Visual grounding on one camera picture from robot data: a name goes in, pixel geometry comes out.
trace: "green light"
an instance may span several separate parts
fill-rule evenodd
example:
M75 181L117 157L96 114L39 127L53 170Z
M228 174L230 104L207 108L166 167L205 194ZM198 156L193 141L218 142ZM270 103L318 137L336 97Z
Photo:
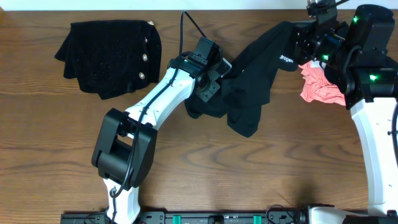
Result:
M370 79L371 79L372 81L377 80L377 76L375 76L375 75L370 75L369 77L370 77Z

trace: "pink cloth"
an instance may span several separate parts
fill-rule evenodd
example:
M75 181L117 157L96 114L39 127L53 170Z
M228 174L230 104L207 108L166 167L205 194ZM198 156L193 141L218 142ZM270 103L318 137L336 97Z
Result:
M305 80L303 92L300 96L307 102L318 100L324 103L338 103L345 106L344 94L336 85L331 84L321 68L312 68L311 62L300 65L301 74Z

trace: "green clip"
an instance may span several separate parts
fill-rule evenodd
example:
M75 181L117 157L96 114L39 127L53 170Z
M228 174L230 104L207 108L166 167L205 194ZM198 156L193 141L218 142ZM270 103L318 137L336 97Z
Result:
M181 224L181 215L173 216L173 224Z
M253 224L261 224L261 216L260 215L253 216Z

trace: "wooden table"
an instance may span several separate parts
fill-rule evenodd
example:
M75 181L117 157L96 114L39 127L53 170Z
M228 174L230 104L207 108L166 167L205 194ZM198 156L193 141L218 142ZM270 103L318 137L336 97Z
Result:
M232 59L281 21L305 11L197 11L193 18ZM163 76L178 54L179 11L4 12L0 23L0 222L59 223L64 212L108 206L91 155L105 113L124 110L151 85L110 100L63 78L54 55L71 22L154 21L163 46ZM351 20L353 11L340 11ZM200 34L185 20L184 49ZM389 44L398 60L398 36ZM244 138L226 118L191 119L183 105L157 138L154 165L140 186L142 206L175 210L265 210L279 203L364 209L368 191L357 130L340 105L307 103L299 71L279 71L259 130Z

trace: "gold button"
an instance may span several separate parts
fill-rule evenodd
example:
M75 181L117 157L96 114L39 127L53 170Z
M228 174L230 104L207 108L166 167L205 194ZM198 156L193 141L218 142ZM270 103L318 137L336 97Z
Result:
M144 75L142 72L140 72L140 73L139 73L139 78L140 78L140 79L145 79L145 75Z

